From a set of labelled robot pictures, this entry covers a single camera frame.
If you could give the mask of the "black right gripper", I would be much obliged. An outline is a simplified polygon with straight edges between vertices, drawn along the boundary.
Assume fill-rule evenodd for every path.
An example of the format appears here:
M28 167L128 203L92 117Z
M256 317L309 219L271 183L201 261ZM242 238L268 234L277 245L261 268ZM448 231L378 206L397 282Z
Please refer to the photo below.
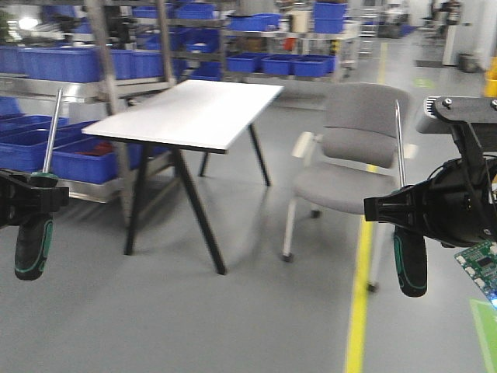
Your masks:
M441 96L435 115L451 127L459 157L428 182L363 200L366 221L390 223L444 247L496 240L496 100Z

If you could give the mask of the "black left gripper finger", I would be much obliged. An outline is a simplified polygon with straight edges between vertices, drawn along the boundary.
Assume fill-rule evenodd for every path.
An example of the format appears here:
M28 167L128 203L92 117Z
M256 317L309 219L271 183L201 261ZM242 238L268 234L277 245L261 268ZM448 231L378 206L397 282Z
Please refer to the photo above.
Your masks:
M59 211L69 202L69 188L53 174L26 175L1 170L1 228L19 226L38 214Z

